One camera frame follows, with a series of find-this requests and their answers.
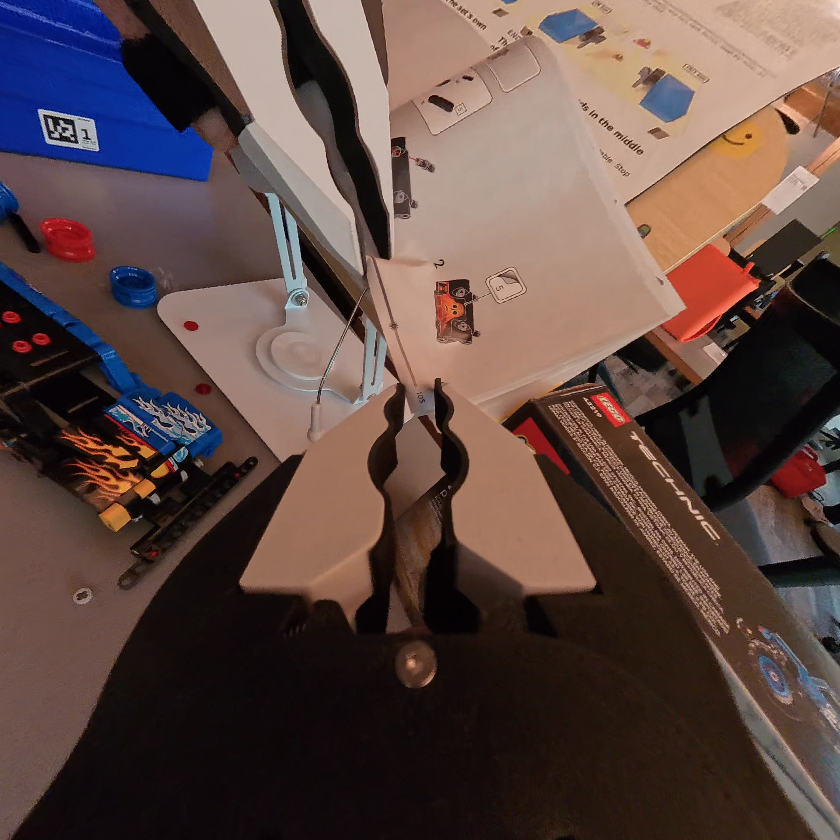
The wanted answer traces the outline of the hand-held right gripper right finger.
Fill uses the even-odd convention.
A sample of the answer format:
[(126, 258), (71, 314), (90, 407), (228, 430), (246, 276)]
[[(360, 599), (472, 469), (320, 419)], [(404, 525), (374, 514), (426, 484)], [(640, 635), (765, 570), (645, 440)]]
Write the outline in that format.
[(448, 480), (444, 568), (468, 599), (592, 592), (595, 577), (535, 454), (436, 380), (435, 422)]

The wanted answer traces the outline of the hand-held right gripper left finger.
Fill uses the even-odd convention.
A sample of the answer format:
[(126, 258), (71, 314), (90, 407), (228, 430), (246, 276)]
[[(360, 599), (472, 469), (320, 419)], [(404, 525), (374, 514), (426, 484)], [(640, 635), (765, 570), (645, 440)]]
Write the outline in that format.
[(387, 387), (310, 444), (241, 575), (244, 592), (366, 602), (388, 591), (371, 556), (405, 402), (403, 385)]

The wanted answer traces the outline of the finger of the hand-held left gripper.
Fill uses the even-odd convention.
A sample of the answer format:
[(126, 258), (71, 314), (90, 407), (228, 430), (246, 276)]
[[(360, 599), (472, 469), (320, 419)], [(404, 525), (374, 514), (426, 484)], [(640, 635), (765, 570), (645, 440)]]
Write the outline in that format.
[(289, 2), (289, 41), (321, 89), (375, 254), (392, 257), (389, 97), (362, 2)]
[(343, 268), (364, 273), (354, 211), (337, 188), (323, 141), (304, 116), (269, 1), (198, 1), (198, 13), (248, 105), (238, 142), (297, 221)]

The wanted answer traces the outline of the building instruction booklet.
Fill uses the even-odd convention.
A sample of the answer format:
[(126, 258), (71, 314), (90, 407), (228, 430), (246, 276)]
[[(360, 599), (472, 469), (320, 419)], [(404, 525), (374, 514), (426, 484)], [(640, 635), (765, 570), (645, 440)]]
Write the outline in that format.
[(392, 112), (407, 183), (371, 296), (414, 415), (436, 380), (523, 401), (684, 308), (610, 183), (552, 51), (519, 40)]

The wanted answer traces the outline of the grey desk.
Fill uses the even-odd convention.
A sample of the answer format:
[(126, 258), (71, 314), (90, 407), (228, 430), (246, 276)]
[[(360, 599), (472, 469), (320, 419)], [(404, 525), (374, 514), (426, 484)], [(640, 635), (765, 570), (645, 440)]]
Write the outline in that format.
[[(121, 307), (109, 290), (119, 265), (150, 270), (166, 294), (280, 275), (267, 211), (229, 159), (213, 154), (206, 182), (91, 164), (2, 154), (33, 233), (48, 217), (87, 225), (98, 256), (71, 264), (33, 255), (2, 226), (2, 261), (111, 343), (132, 371), (168, 392), (196, 397), (224, 432), (209, 462), (258, 459), (254, 475), (223, 499), (130, 591), (117, 580), (140, 532), (106, 530), (82, 502), (2, 453), (2, 818), (38, 799), (76, 744), (125, 640), (174, 567), (279, 460), (154, 310)], [(197, 383), (213, 387), (194, 392)], [(93, 590), (86, 605), (73, 593)]]

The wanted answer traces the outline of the blue storage bin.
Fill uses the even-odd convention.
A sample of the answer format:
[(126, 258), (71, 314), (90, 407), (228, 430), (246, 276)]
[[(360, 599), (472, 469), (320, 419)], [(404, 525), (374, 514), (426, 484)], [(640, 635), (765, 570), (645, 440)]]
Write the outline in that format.
[(2, 152), (206, 182), (211, 146), (165, 120), (120, 42), (93, 2), (2, 1)]

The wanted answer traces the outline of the toy truck set box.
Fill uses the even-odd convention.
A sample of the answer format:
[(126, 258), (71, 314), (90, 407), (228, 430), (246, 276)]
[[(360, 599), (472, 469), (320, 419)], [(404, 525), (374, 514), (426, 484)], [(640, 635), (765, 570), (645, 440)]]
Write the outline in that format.
[(503, 425), (651, 551), (707, 636), (771, 776), (817, 838), (838, 838), (838, 666), (728, 525), (604, 386), (528, 401)]

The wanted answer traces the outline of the white book stand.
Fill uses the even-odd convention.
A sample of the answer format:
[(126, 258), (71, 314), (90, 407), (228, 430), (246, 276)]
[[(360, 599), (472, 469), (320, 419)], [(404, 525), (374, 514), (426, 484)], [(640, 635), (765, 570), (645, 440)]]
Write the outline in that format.
[[(787, 156), (782, 140), (786, 112), (765, 108), (741, 122), (630, 203), (628, 215), (646, 234), (644, 244), (665, 275), (722, 236), (715, 227), (737, 207), (747, 216), (759, 204), (760, 188), (780, 175)], [(338, 350), (339, 317), (317, 293), (304, 286), (302, 258), (291, 256), (290, 228), (302, 227), (280, 201), (240, 145), (233, 151), (237, 171), (269, 201), (278, 237), (283, 274), (279, 279), (173, 292), (159, 303), (163, 323), (206, 374), (253, 425), (283, 411), (302, 413), (303, 396), (317, 400), (327, 392), (329, 416), (344, 416), (350, 406), (393, 383), (384, 373), (388, 352), (368, 277), (350, 272), (363, 340), (349, 338)], [(192, 320), (200, 329), (185, 331)]]

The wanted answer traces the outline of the red toy wheel rim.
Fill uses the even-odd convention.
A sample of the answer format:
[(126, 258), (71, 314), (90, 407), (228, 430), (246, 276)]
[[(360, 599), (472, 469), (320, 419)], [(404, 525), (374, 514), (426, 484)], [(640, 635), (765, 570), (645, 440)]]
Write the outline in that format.
[(50, 217), (41, 220), (38, 226), (48, 252), (54, 257), (73, 263), (96, 258), (92, 231), (83, 223), (64, 217)]

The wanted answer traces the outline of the black short toy axle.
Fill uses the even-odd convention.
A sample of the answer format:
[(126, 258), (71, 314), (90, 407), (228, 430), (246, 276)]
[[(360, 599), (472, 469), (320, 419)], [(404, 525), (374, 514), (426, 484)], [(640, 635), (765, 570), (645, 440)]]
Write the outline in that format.
[(2, 224), (10, 226), (27, 252), (34, 255), (41, 253), (41, 247), (37, 238), (18, 213), (3, 211)]

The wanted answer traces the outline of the orange storage bin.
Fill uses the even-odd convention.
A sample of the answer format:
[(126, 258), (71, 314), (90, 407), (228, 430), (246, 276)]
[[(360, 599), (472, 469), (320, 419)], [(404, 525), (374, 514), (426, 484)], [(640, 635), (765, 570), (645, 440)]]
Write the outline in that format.
[(724, 254), (715, 245), (705, 246), (667, 273), (685, 308), (661, 328), (682, 343), (707, 334), (736, 303), (759, 288), (754, 272), (755, 263), (737, 252)]

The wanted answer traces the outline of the printed instruction sheet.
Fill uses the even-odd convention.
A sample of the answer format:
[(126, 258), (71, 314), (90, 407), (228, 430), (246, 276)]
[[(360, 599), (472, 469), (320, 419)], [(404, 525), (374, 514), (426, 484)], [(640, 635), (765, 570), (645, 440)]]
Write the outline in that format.
[(623, 203), (783, 95), (838, 68), (831, 1), (384, 2), (388, 46), (442, 63), (533, 36), (555, 55)]

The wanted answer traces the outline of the flame-printed toy truck model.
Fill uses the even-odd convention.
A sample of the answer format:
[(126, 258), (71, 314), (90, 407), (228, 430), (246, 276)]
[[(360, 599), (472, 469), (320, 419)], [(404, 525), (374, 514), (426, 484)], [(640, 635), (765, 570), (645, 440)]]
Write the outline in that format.
[(116, 350), (19, 274), (1, 268), (2, 449), (84, 502), (104, 527), (148, 531), (127, 591), (258, 465), (206, 472), (224, 436), (199, 408), (143, 382)]

